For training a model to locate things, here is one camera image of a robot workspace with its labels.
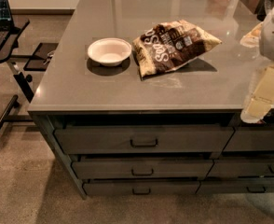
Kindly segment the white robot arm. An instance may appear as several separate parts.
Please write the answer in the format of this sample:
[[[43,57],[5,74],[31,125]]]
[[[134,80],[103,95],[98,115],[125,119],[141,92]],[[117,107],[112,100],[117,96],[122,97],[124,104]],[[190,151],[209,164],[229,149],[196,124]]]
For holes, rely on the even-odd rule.
[[[267,15],[240,43],[247,48],[259,48],[263,57],[270,59],[269,66],[259,69],[251,80],[251,88],[240,114],[246,123],[258,123],[274,106],[274,3],[265,1]]]

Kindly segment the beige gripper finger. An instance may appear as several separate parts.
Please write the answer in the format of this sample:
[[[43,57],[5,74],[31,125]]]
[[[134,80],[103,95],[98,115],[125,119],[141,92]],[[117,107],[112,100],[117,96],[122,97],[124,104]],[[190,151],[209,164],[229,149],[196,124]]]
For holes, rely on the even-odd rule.
[[[274,63],[259,70],[252,78],[240,118],[245,123],[258,123],[274,106]]]

